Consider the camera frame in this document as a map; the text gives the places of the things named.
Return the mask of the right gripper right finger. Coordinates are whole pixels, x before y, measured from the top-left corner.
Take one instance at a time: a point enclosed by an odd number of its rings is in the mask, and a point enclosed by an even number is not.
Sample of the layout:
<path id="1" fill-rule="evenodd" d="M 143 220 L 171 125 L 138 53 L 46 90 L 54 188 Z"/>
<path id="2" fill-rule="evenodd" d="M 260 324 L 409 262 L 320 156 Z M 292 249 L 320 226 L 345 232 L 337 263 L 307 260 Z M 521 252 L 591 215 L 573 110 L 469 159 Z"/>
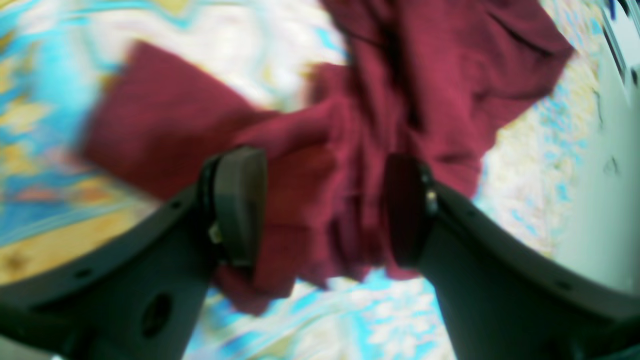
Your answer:
<path id="1" fill-rule="evenodd" d="M 390 247 L 432 284 L 458 360 L 637 360 L 639 298 L 522 244 L 416 158 L 384 166 Z"/>

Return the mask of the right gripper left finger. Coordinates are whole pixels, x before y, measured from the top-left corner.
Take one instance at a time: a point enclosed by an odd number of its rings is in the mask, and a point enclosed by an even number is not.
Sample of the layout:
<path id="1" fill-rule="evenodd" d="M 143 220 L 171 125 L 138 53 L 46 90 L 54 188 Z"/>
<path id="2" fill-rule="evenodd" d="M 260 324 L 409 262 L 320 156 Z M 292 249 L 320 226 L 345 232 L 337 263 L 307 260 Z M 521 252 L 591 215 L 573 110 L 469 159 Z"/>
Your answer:
<path id="1" fill-rule="evenodd" d="M 268 163 L 240 146 L 142 223 L 64 265 L 1 287 L 1 335 L 66 360 L 180 360 L 219 265 L 249 269 Z"/>

